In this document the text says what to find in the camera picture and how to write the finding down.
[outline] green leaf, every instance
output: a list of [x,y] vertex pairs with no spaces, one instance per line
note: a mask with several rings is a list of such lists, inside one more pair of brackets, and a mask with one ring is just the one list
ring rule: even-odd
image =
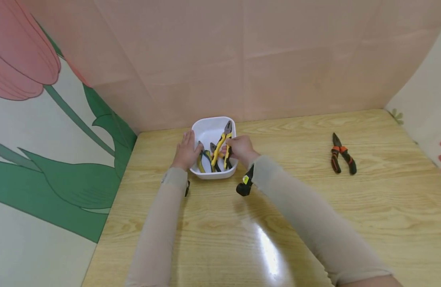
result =
[[97,213],[97,214],[109,214],[110,208],[101,208],[101,209],[88,209],[88,208],[82,208],[85,211]]
[[96,93],[93,88],[90,88],[84,84],[83,90],[85,91],[85,97],[87,97],[88,105],[97,118],[103,115],[110,115],[112,113],[111,108],[109,108],[106,102],[98,95],[98,93]]
[[123,137],[126,141],[126,146],[130,149],[133,150],[134,145],[136,143],[137,140],[137,136],[134,133],[134,131],[130,128],[130,126],[124,121],[122,120],[121,117],[119,117],[118,115],[116,115],[115,113],[112,113],[112,116],[115,118],[115,121],[118,123],[118,126],[120,127]]
[[0,203],[98,242],[106,214],[94,214],[57,196],[41,172],[0,162]]
[[51,43],[51,45],[52,45],[53,48],[55,49],[55,52],[56,52],[58,55],[60,55],[61,57],[64,58],[63,52],[61,52],[61,49],[58,48],[58,45],[56,45],[56,43],[53,41],[53,39],[51,39],[51,37],[50,37],[50,36],[48,35],[48,33],[42,28],[42,26],[40,26],[40,24],[39,24],[39,27],[40,27],[40,29],[42,29],[42,31],[43,31],[43,33],[45,34],[45,36],[47,36],[49,42]]
[[113,139],[132,150],[137,137],[128,124],[117,115],[109,114],[100,116],[94,120],[92,125],[102,127]]
[[132,151],[130,151],[129,148],[122,145],[116,139],[114,139],[114,145],[115,145],[115,161],[114,161],[115,172],[117,173],[118,177],[122,179],[126,169],[126,165],[128,164],[128,161],[130,160],[130,157],[132,155]]
[[48,184],[61,199],[88,209],[112,206],[120,185],[112,167],[95,163],[62,163],[22,151],[42,170]]

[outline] green stem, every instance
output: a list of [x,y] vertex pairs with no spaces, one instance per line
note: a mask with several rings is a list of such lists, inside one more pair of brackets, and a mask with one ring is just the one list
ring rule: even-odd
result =
[[84,121],[71,109],[66,102],[64,102],[63,98],[58,94],[58,92],[51,85],[43,85],[45,91],[51,96],[51,98],[57,103],[57,105],[66,113],[66,115],[79,127],[84,133],[87,134],[94,142],[96,142],[100,147],[102,147],[106,152],[108,152],[111,156],[115,157],[115,152],[106,145],[103,140],[99,138],[99,136],[94,133],[90,127],[88,127]]
[[0,157],[8,160],[9,162],[15,163],[17,165],[32,169],[38,172],[42,172],[30,159],[12,151],[5,145],[0,144]]

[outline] plastic bin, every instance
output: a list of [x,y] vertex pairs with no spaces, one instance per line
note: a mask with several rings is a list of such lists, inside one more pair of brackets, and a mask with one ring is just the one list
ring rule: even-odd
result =
[[[236,137],[235,121],[229,117],[202,118],[194,123],[192,129],[195,132],[195,145],[200,141],[205,149],[209,150],[209,144],[211,142],[217,144],[221,138],[228,121],[232,121],[232,137]],[[219,158],[218,165],[221,172],[211,172],[211,163],[209,163],[206,157],[202,157],[202,164],[206,173],[200,172],[196,163],[191,167],[190,171],[201,179],[224,179],[231,177],[238,165],[238,161],[233,158],[230,159],[230,163],[233,167],[229,170],[224,170],[224,160]]]

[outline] wood grain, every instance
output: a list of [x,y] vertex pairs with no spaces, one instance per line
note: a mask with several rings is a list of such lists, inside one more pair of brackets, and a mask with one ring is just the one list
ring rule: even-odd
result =
[[[237,124],[255,148],[324,196],[404,286],[441,286],[441,175],[383,110]],[[122,286],[160,179],[183,130],[139,135],[84,287]],[[330,167],[332,132],[356,160]],[[172,286],[330,286],[323,267],[256,189],[191,178],[173,254]]]

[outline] person's right hand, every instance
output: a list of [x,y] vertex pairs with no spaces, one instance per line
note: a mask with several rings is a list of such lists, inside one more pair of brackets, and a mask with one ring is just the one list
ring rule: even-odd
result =
[[[232,147],[232,158],[236,158],[247,169],[249,165],[260,156],[254,151],[249,136],[237,136],[233,139],[227,139],[226,144]],[[227,147],[222,147],[222,153],[225,154]]]

